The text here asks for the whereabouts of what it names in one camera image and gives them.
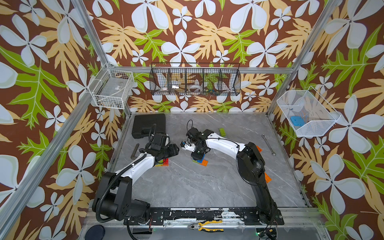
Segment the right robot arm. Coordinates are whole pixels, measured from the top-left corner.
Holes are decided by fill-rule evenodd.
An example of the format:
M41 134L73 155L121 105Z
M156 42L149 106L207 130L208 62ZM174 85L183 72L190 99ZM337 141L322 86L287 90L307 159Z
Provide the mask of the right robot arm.
M240 177L253 189L260 222L269 225L279 223L281 212L268 189L265 161L254 143L237 143L211 130L200 132L194 127L187 131L186 136L188 140L181 142L181 147L190 151L195 161L203 160L206 153L211 150L217 150L233 158Z

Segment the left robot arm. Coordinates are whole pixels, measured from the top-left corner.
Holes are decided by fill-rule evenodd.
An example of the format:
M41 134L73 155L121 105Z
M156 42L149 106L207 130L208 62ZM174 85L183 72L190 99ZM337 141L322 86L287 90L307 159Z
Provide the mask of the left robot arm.
M106 223L130 217L145 224L150 218L151 205L132 199L133 184L160 161L178 155L179 150L171 143L169 135L155 133L149 136L146 147L139 150L140 154L133 162L116 172L106 172L92 205L97 221Z

